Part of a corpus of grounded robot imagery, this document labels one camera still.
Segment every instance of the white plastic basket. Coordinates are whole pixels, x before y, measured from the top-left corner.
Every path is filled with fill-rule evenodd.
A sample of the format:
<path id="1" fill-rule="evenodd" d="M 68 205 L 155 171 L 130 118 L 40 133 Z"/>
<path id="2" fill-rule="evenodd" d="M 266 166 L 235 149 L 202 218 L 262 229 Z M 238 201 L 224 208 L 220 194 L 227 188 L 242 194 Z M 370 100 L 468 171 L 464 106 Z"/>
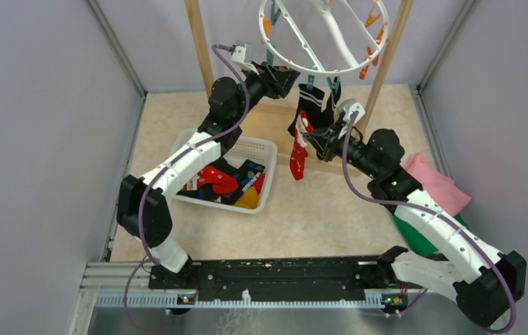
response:
<path id="1" fill-rule="evenodd" d="M 169 155 L 175 153 L 186 143 L 196 129 L 185 129 L 179 134 L 177 140 L 173 144 Z M 270 188 L 272 187 L 272 180 L 274 178 L 274 171 L 276 170 L 276 161 L 278 159 L 278 147 L 272 141 L 261 140 L 255 137 L 249 136 L 240 136 L 235 145 L 223 156 L 229 162 L 230 165 L 233 165 L 236 168 L 239 168 L 246 159 L 254 161 L 258 164 L 262 164 L 266 167 L 264 173 L 266 174 L 266 179 L 264 180 L 264 185 L 262 186 L 262 191 L 259 194 L 259 202 L 257 207 L 254 209 L 247 209 L 242 207 L 235 207 L 230 204 L 221 204 L 214 201 L 199 200 L 190 197 L 185 197 L 182 195 L 175 195 L 173 198 L 185 202 L 191 202 L 194 204 L 202 204 L 204 206 L 216 207 L 221 209 L 226 209 L 228 211 L 238 211 L 241 213 L 247 214 L 256 214 L 262 211 L 264 205 L 266 204 L 266 199 L 270 194 Z"/>

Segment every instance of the white metal rod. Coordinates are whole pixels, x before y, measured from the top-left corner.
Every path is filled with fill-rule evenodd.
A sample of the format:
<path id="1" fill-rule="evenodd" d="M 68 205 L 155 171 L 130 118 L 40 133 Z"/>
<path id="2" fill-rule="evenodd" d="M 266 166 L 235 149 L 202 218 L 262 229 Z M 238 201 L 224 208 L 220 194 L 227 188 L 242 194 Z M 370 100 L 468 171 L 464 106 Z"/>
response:
<path id="1" fill-rule="evenodd" d="M 350 7 L 350 4 L 348 3 L 348 1 L 341 0 L 340 2 L 350 12 L 352 17 L 354 18 L 354 20 L 358 24 L 358 27 L 359 27 L 360 31 L 362 32 L 362 34 L 366 38 L 368 44 L 370 44 L 370 46 L 372 48 L 372 51 L 376 51 L 377 49 L 379 49 L 379 46 L 378 46 L 377 42 L 375 41 L 375 38 L 373 38 L 372 35 L 370 34 L 370 32 L 368 31 L 368 29 L 366 29 L 366 27 L 364 26 L 364 22 L 360 21 L 360 19 L 358 18 L 358 15 L 356 15 L 356 13 L 352 9 L 352 7 Z"/>
<path id="2" fill-rule="evenodd" d="M 348 48 L 348 45 L 344 40 L 344 36 L 342 35 L 342 31 L 340 30 L 340 27 L 338 26 L 338 23 L 335 21 L 335 18 L 333 17 L 331 12 L 327 11 L 320 14 L 325 20 L 327 28 L 331 32 L 331 37 L 333 37 L 335 45 L 338 47 L 338 50 L 340 50 L 340 52 L 342 53 L 342 56 L 348 63 L 348 66 L 350 66 L 351 68 L 357 67 L 359 63 L 356 58 L 354 58 L 354 55 Z"/>
<path id="3" fill-rule="evenodd" d="M 288 21 L 288 24 L 294 31 L 296 37 L 299 38 L 299 41 L 301 41 L 301 47 L 303 47 L 303 49 L 305 49 L 307 54 L 309 54 L 309 57 L 311 58 L 315 66 L 317 67 L 317 70 L 325 71 L 325 68 L 323 67 L 323 65 L 321 65 L 321 62 L 317 58 L 317 55 L 313 52 L 313 49 L 311 49 L 311 46 L 305 39 L 305 36 L 303 36 L 303 34 L 301 33 L 301 30 L 296 26 L 296 23 L 294 23 L 294 20 L 288 13 L 288 10 L 286 9 L 286 6 L 284 6 L 284 3 L 282 2 L 282 0 L 276 0 L 276 5 L 278 5 L 280 10 L 282 11 L 282 16 Z"/>

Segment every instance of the gray wall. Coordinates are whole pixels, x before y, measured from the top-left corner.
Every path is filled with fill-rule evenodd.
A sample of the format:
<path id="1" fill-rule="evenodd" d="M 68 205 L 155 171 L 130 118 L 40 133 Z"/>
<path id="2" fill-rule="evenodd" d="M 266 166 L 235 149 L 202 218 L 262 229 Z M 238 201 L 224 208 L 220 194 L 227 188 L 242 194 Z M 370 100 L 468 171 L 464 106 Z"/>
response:
<path id="1" fill-rule="evenodd" d="M 295 6 L 298 1 L 301 0 L 285 0 L 285 3 L 290 10 L 299 8 Z M 365 20 L 372 1 L 350 0 L 349 2 L 358 13 L 362 13 L 359 17 Z M 388 83 L 420 82 L 464 2 L 465 0 L 415 1 L 400 46 L 387 75 Z M 99 3 L 130 57 L 145 89 L 149 91 L 203 89 L 204 85 L 183 0 L 100 0 Z M 400 0 L 384 0 L 384 3 L 391 20 L 394 20 Z M 260 4 L 260 0 L 201 1 L 208 44 L 230 45 L 237 40 L 248 41 L 257 48 L 256 60 L 265 60 L 265 48 L 260 44 L 257 26 Z M 334 4 L 336 10 L 339 10 L 340 6 L 337 5 L 338 3 Z M 304 10 L 294 10 L 291 14 L 303 28 L 313 50 L 318 53 L 322 61 L 328 61 L 324 64 L 332 64 L 334 60 L 341 59 L 341 57 L 334 56 L 332 48 L 327 47 L 329 35 L 326 33 L 324 24 L 322 26 L 318 24 L 318 15 L 312 12 L 308 5 L 300 6 L 300 8 Z M 347 17 L 343 14 L 343 11 L 335 14 L 338 21 L 341 22 L 340 17 Z M 281 30 L 280 24 L 282 23 L 285 21 L 279 20 L 277 30 L 272 29 L 271 38 L 278 47 L 289 50 L 287 55 L 293 55 L 295 51 L 301 51 L 300 46 L 295 47 L 300 43 L 291 44 L 295 41 L 292 30 Z M 365 56 L 365 45 L 360 44 L 362 37 L 357 33 L 352 33 L 357 29 L 349 27 L 350 30 L 348 30 L 346 27 L 342 29 L 347 41 L 352 42 L 350 44 L 352 49 L 362 51 Z M 281 36 L 281 31 L 287 32 L 285 36 Z M 211 62 L 215 77 L 227 74 L 225 67 L 213 55 L 211 55 Z M 360 81 L 358 73 L 355 73 L 343 77 L 342 82 L 372 84 L 376 72 L 376 68 L 371 68 L 364 81 Z M 306 81 L 306 76 L 299 79 Z M 319 79 L 318 83 L 326 84 L 322 79 Z"/>
<path id="2" fill-rule="evenodd" d="M 528 1 L 482 1 L 426 98 L 469 224 L 528 264 Z M 528 334 L 528 266 L 518 311 Z"/>
<path id="3" fill-rule="evenodd" d="M 0 334 L 64 334 L 140 99 L 83 0 L 0 1 Z"/>

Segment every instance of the cable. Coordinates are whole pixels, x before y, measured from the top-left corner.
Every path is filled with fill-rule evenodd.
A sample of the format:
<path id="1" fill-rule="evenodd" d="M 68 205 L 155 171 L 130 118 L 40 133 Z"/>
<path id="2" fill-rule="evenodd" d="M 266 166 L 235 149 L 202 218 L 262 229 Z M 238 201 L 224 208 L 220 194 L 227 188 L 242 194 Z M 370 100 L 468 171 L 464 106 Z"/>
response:
<path id="1" fill-rule="evenodd" d="M 214 52 L 214 54 L 222 61 L 222 63 L 225 64 L 226 67 L 228 67 L 229 70 L 231 70 L 231 72 L 233 72 L 233 75 L 237 78 L 237 80 L 241 84 L 241 89 L 243 90 L 243 93 L 245 94 L 245 110 L 243 111 L 243 115 L 241 115 L 241 118 L 239 119 L 239 121 L 237 121 L 237 123 L 234 124 L 231 128 L 227 129 L 226 131 L 223 131 L 220 134 L 213 135 L 211 137 L 208 137 L 205 140 L 202 140 L 202 141 L 196 143 L 196 147 L 200 147 L 203 144 L 206 144 L 206 143 L 208 143 L 210 141 L 217 140 L 218 138 L 221 138 L 222 136 L 225 136 L 225 135 L 231 133 L 232 131 L 237 129 L 239 127 L 239 125 L 241 125 L 243 120 L 245 120 L 245 118 L 247 117 L 247 113 L 249 112 L 250 99 L 249 99 L 249 91 L 248 91 L 247 85 L 241 79 L 241 76 L 239 75 L 237 70 L 235 70 L 233 68 L 233 65 L 231 65 L 231 63 L 228 62 L 228 60 L 226 60 L 219 53 L 219 51 L 217 51 L 217 49 L 225 50 L 225 51 L 229 51 L 230 52 L 231 51 L 231 47 L 228 47 L 226 45 L 215 44 L 215 45 L 212 46 L 212 52 Z M 171 165 L 173 165 L 176 162 L 178 162 L 180 159 L 182 159 L 186 154 L 191 152 L 193 149 L 194 148 L 187 148 L 186 150 L 182 151 L 178 156 L 176 156 L 175 158 L 172 159 Z M 144 236 L 144 228 L 142 226 L 142 217 L 143 217 L 143 212 L 144 212 L 144 203 L 146 202 L 146 197 L 149 194 L 149 191 L 153 188 L 153 186 L 159 180 L 159 178 L 161 178 L 166 173 L 167 170 L 168 170 L 168 168 L 164 167 L 161 171 L 159 171 L 159 173 L 153 178 L 153 180 L 151 180 L 149 185 L 144 189 L 142 197 L 140 198 L 140 204 L 139 204 L 139 209 L 138 209 L 138 232 L 139 232 L 139 236 L 140 236 L 140 241 L 142 242 L 142 248 L 144 249 L 144 252 L 146 253 L 146 256 L 140 261 L 140 263 L 136 266 L 136 268 L 130 274 L 130 277 L 128 278 L 128 282 L 126 283 L 126 287 L 124 288 L 124 311 L 126 312 L 126 317 L 128 318 L 129 323 L 133 326 L 134 329 L 136 329 L 139 332 L 145 333 L 145 334 L 158 334 L 158 333 L 163 332 L 166 328 L 169 327 L 169 325 L 167 325 L 167 326 L 165 326 L 163 328 L 160 328 L 160 329 L 144 329 L 144 328 L 141 328 L 134 322 L 134 320 L 132 319 L 132 316 L 130 315 L 130 311 L 128 310 L 128 290 L 130 289 L 130 284 L 132 283 L 134 275 L 137 273 L 137 271 L 139 269 L 141 269 L 141 268 L 144 269 L 144 265 L 147 264 L 147 263 L 152 262 L 154 265 L 160 265 L 159 259 L 158 258 L 154 258 L 153 255 L 151 254 L 151 251 L 149 250 L 149 245 L 147 244 L 146 237 Z"/>
<path id="2" fill-rule="evenodd" d="M 452 220 L 447 218 L 446 216 L 443 216 L 441 214 L 438 214 L 436 211 L 433 211 L 429 208 L 426 208 L 424 206 L 421 206 L 419 204 L 410 204 L 408 202 L 403 201 L 395 201 L 395 200 L 378 200 L 373 199 L 365 196 L 364 194 L 360 193 L 356 187 L 353 185 L 352 180 L 350 179 L 350 175 L 348 174 L 348 159 L 347 159 L 347 153 L 348 153 L 348 144 L 350 141 L 350 135 L 352 134 L 352 128 L 354 127 L 354 120 L 356 120 L 356 116 L 358 115 L 358 112 L 354 112 L 353 115 L 350 118 L 350 123 L 348 124 L 348 131 L 346 132 L 345 138 L 344 138 L 344 145 L 342 148 L 342 171 L 344 172 L 344 178 L 346 179 L 346 184 L 348 184 L 348 188 L 359 198 L 362 200 L 372 202 L 375 204 L 382 204 L 382 205 L 393 205 L 393 206 L 406 206 L 411 207 L 413 209 L 419 209 L 421 211 L 424 211 L 430 215 L 438 216 L 438 218 L 442 219 L 444 222 L 446 222 L 451 228 L 454 230 L 459 230 L 459 234 L 465 239 L 469 245 L 485 260 L 485 262 L 490 266 L 494 274 L 496 275 L 496 278 L 498 278 L 498 281 L 500 282 L 500 285 L 502 286 L 502 289 L 504 290 L 504 294 L 506 295 L 506 298 L 508 299 L 508 305 L 510 306 L 510 320 L 508 321 L 508 324 L 504 326 L 501 329 L 488 329 L 484 328 L 487 332 L 490 332 L 492 334 L 503 334 L 506 332 L 509 332 L 512 327 L 514 327 L 514 324 L 516 323 L 516 304 L 514 302 L 514 298 L 512 297 L 512 292 L 510 292 L 510 288 L 508 287 L 508 284 L 506 283 L 506 280 L 504 280 L 504 277 L 496 267 L 496 264 L 488 257 L 488 255 L 485 254 L 485 251 L 483 251 L 482 248 L 479 247 L 479 245 L 460 227 L 459 225 L 455 224 Z M 416 298 L 414 302 L 405 310 L 408 311 L 410 307 L 412 307 L 419 299 Z"/>
<path id="3" fill-rule="evenodd" d="M 239 125 L 241 125 L 241 122 L 243 122 L 243 120 L 245 120 L 245 117 L 247 117 L 247 113 L 249 112 L 249 105 L 250 105 L 249 91 L 248 91 L 248 88 L 247 88 L 245 82 L 241 79 L 241 76 L 239 75 L 237 70 L 235 70 L 233 68 L 233 65 L 231 65 L 231 63 L 229 63 L 228 60 L 226 60 L 217 51 L 217 49 L 221 49 L 221 50 L 225 50 L 225 51 L 229 51 L 230 52 L 231 51 L 231 47 L 228 47 L 226 45 L 215 44 L 215 45 L 212 46 L 212 51 L 222 61 L 222 63 L 225 64 L 226 67 L 228 67 L 229 70 L 231 70 L 231 72 L 233 72 L 233 75 L 237 78 L 237 80 L 241 84 L 241 88 L 243 90 L 243 93 L 245 94 L 245 110 L 243 111 L 243 115 L 241 115 L 241 118 L 239 119 L 239 121 L 236 124 L 234 124 L 231 128 L 227 129 L 226 131 L 223 131 L 220 134 L 213 135 L 213 136 L 211 136 L 211 137 L 209 137 L 209 138 L 207 138 L 205 140 L 202 140 L 202 141 L 196 143 L 196 147 L 199 147 L 199 146 L 201 146 L 203 144 L 206 144 L 207 142 L 217 140 L 217 139 L 219 139 L 219 138 L 231 133 L 232 131 L 237 129 L 239 127 Z M 182 151 L 181 154 L 179 154 L 178 156 L 176 156 L 175 158 L 172 159 L 171 165 L 177 163 L 180 159 L 182 159 L 186 154 L 188 154 L 192 150 L 193 150 L 193 148 L 187 148 L 186 150 Z M 140 205 L 139 205 L 139 208 L 138 208 L 138 232 L 139 232 L 139 235 L 140 235 L 140 241 L 142 242 L 142 248 L 144 249 L 144 252 L 146 253 L 146 255 L 149 257 L 150 261 L 153 264 L 155 264 L 155 265 L 160 265 L 160 262 L 159 262 L 159 259 L 153 257 L 153 255 L 151 254 L 151 251 L 149 250 L 149 245 L 147 244 L 146 237 L 144 236 L 144 228 L 143 228 L 143 225 L 142 225 L 142 218 L 143 218 L 143 213 L 144 213 L 144 203 L 146 202 L 146 197 L 149 194 L 149 191 L 151 189 L 153 189 L 153 186 L 155 185 L 155 183 L 159 180 L 159 178 L 161 178 L 166 173 L 167 170 L 168 170 L 168 167 L 164 167 L 161 171 L 159 171 L 159 173 L 153 178 L 153 180 L 151 180 L 149 185 L 144 189 L 144 192 L 142 193 L 142 197 L 140 198 Z"/>

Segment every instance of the purple cable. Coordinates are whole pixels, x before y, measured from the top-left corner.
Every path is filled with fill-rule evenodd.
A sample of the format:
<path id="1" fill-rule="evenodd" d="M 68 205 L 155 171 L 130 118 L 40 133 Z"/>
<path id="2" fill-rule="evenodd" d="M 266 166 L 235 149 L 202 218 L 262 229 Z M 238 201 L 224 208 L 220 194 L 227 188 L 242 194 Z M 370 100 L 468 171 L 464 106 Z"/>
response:
<path id="1" fill-rule="evenodd" d="M 231 70 L 231 72 L 233 72 L 233 75 L 237 78 L 239 83 L 241 83 L 241 88 L 243 90 L 243 93 L 245 94 L 245 110 L 243 111 L 243 115 L 241 115 L 241 118 L 239 119 L 239 121 L 236 124 L 234 124 L 231 128 L 227 129 L 226 131 L 223 131 L 220 134 L 211 136 L 211 137 L 209 137 L 209 138 L 207 138 L 205 140 L 202 140 L 202 141 L 196 143 L 196 147 L 199 147 L 199 146 L 201 146 L 201 145 L 203 145 L 203 144 L 205 144 L 207 142 L 217 140 L 218 138 L 221 138 L 222 136 L 225 136 L 225 135 L 231 133 L 232 131 L 237 129 L 239 127 L 239 125 L 241 125 L 241 122 L 243 122 L 243 120 L 245 120 L 245 118 L 247 117 L 247 113 L 249 112 L 249 104 L 250 104 L 249 91 L 247 89 L 247 86 L 246 86 L 245 82 L 243 82 L 243 80 L 241 79 L 241 76 L 239 75 L 237 70 L 235 70 L 233 68 L 233 65 L 231 65 L 231 63 L 229 63 L 228 60 L 226 60 L 217 51 L 217 49 L 221 49 L 221 50 L 225 50 L 225 51 L 231 51 L 231 47 L 228 47 L 226 45 L 215 44 L 215 45 L 212 46 L 212 52 L 214 52 L 214 54 L 222 61 L 222 63 L 225 64 L 226 67 L 228 67 L 229 70 Z M 194 148 L 187 148 L 186 150 L 182 151 L 181 154 L 179 154 L 178 156 L 176 156 L 175 158 L 172 159 L 171 165 L 177 163 L 180 159 L 182 159 L 186 154 L 188 154 L 193 149 Z M 144 192 L 142 193 L 142 197 L 140 198 L 140 205 L 139 205 L 139 208 L 138 208 L 138 232 L 139 232 L 139 235 L 140 235 L 140 241 L 142 242 L 142 248 L 144 249 L 144 252 L 146 253 L 146 255 L 149 257 L 150 261 L 153 264 L 155 264 L 155 265 L 159 265 L 160 262 L 159 262 L 159 259 L 153 257 L 153 255 L 151 254 L 151 251 L 149 250 L 149 245 L 146 243 L 146 238 L 144 236 L 144 229 L 143 229 L 143 226 L 142 226 L 142 216 L 143 216 L 143 213 L 144 213 L 144 203 L 146 202 L 146 197 L 149 194 L 149 191 L 153 188 L 153 186 L 159 180 L 159 178 L 161 178 L 166 173 L 167 170 L 168 170 L 168 167 L 164 167 L 161 171 L 159 171 L 159 173 L 153 178 L 153 180 L 151 180 L 149 185 L 144 189 Z"/>
<path id="2" fill-rule="evenodd" d="M 225 135 L 231 133 L 232 131 L 237 129 L 239 127 L 239 125 L 241 125 L 243 120 L 245 120 L 245 118 L 247 117 L 247 113 L 249 112 L 249 104 L 250 104 L 249 91 L 247 89 L 247 86 L 246 86 L 245 82 L 241 79 L 241 76 L 239 75 L 237 70 L 235 70 L 233 68 L 233 65 L 231 65 L 231 63 L 229 63 L 228 60 L 226 60 L 219 53 L 219 51 L 217 51 L 217 49 L 221 49 L 221 50 L 225 50 L 225 51 L 231 51 L 231 47 L 228 47 L 226 45 L 215 44 L 215 45 L 212 46 L 212 52 L 214 52 L 214 54 L 222 61 L 222 63 L 225 64 L 226 67 L 228 67 L 229 70 L 231 70 L 231 72 L 233 72 L 233 75 L 237 78 L 237 80 L 241 84 L 241 89 L 243 90 L 243 93 L 245 94 L 245 110 L 243 111 L 243 115 L 241 115 L 241 118 L 239 119 L 239 121 L 236 124 L 234 124 L 231 128 L 227 129 L 226 131 L 223 131 L 220 134 L 211 136 L 211 137 L 209 137 L 209 138 L 207 138 L 205 140 L 202 140 L 202 141 L 196 143 L 196 147 L 200 147 L 201 145 L 203 145 L 205 143 L 217 140 L 218 138 L 221 138 L 222 136 L 225 136 Z M 178 156 L 176 156 L 175 158 L 172 159 L 171 165 L 173 165 L 176 162 L 178 162 L 180 159 L 182 159 L 185 155 L 187 155 L 193 149 L 194 148 L 187 148 L 186 150 L 182 151 Z M 143 216 L 143 212 L 144 212 L 144 203 L 146 202 L 146 197 L 149 194 L 149 191 L 153 188 L 153 186 L 159 180 L 159 178 L 161 178 L 166 173 L 167 170 L 168 170 L 168 167 L 164 167 L 161 171 L 159 171 L 159 173 L 153 178 L 153 180 L 151 180 L 149 185 L 144 189 L 142 197 L 140 198 L 140 204 L 139 204 L 139 208 L 138 208 L 138 233 L 139 233 L 138 235 L 140 235 L 140 241 L 142 242 L 142 248 L 144 249 L 144 252 L 146 253 L 145 258 L 148 258 L 149 260 L 146 260 L 145 258 L 143 258 L 140 261 L 140 263 L 136 266 L 136 268 L 130 274 L 130 277 L 128 278 L 128 282 L 126 283 L 126 287 L 124 288 L 124 311 L 126 312 L 126 317 L 128 318 L 129 323 L 133 326 L 134 329 L 136 329 L 139 332 L 145 333 L 145 334 L 158 334 L 158 333 L 161 333 L 162 331 L 164 331 L 166 328 L 169 327 L 169 325 L 168 325 L 168 326 L 165 326 L 165 327 L 163 327 L 161 329 L 155 329 L 155 330 L 141 328 L 133 321 L 133 319 L 132 319 L 132 317 L 130 315 L 130 311 L 128 310 L 128 289 L 130 288 L 130 284 L 132 283 L 134 275 L 146 263 L 152 262 L 154 265 L 159 265 L 160 264 L 159 259 L 158 258 L 154 258 L 153 255 L 151 254 L 151 251 L 149 250 L 149 245 L 146 242 L 146 237 L 144 236 L 144 229 L 142 227 L 142 216 Z"/>
<path id="3" fill-rule="evenodd" d="M 378 200 L 378 199 L 369 198 L 369 197 L 365 196 L 364 194 L 360 193 L 356 189 L 356 187 L 354 187 L 354 185 L 352 183 L 352 180 L 350 180 L 350 175 L 348 174 L 347 153 L 348 153 L 348 144 L 350 142 L 350 135 L 352 134 L 352 129 L 354 127 L 354 120 L 356 120 L 356 116 L 357 115 L 358 115 L 358 112 L 354 112 L 352 117 L 351 117 L 351 119 L 350 119 L 350 123 L 348 124 L 348 131 L 346 132 L 346 136 L 344 138 L 344 145 L 343 145 L 343 148 L 342 148 L 342 171 L 344 172 L 344 177 L 346 179 L 346 184 L 348 184 L 348 188 L 350 188 L 350 190 L 356 196 L 361 198 L 362 200 L 366 200 L 368 202 L 372 202 L 372 203 L 375 203 L 375 204 L 383 204 L 383 205 L 388 204 L 388 205 L 394 205 L 394 206 L 406 206 L 406 207 L 411 207 L 411 208 L 414 208 L 414 209 L 419 209 L 419 210 L 424 211 L 424 212 L 426 212 L 426 213 L 428 213 L 430 215 L 438 216 L 440 219 L 442 219 L 444 222 L 446 222 L 449 226 L 451 226 L 451 228 L 453 228 L 454 230 L 459 230 L 460 231 L 460 235 L 465 239 L 465 241 L 467 241 L 467 243 L 469 243 L 471 245 L 471 247 L 481 256 L 481 258 L 483 258 L 483 260 L 485 260 L 485 262 L 490 266 L 490 268 L 492 269 L 492 271 L 496 275 L 496 278 L 498 278 L 498 281 L 502 285 L 502 289 L 504 290 L 504 294 L 506 294 L 506 298 L 508 299 L 508 305 L 510 305 L 510 320 L 508 321 L 508 324 L 506 326 L 504 326 L 504 328 L 502 328 L 502 329 L 488 329 L 488 328 L 484 328 L 484 329 L 486 331 L 492 333 L 492 334 L 503 334 L 503 333 L 509 332 L 510 329 L 512 329 L 512 327 L 514 327 L 514 324 L 516 322 L 516 304 L 514 303 L 514 298 L 512 297 L 512 292 L 510 292 L 510 288 L 508 287 L 508 284 L 506 283 L 506 280 L 504 280 L 504 277 L 502 276 L 502 274 L 500 273 L 500 271 L 496 267 L 496 264 L 494 264 L 494 262 L 488 257 L 488 255 L 485 254 L 483 249 L 480 248 L 479 245 L 477 245 L 477 243 L 471 237 L 469 237 L 469 235 L 463 229 L 461 229 L 460 226 L 456 225 L 453 221 L 451 221 L 446 216 L 442 216 L 441 214 L 438 214 L 436 211 L 428 209 L 428 208 L 426 208 L 424 206 L 421 206 L 419 204 L 410 204 L 408 202 L 395 201 L 395 200 Z M 412 305 L 415 304 L 417 302 L 417 300 L 419 300 L 419 297 L 414 300 Z"/>

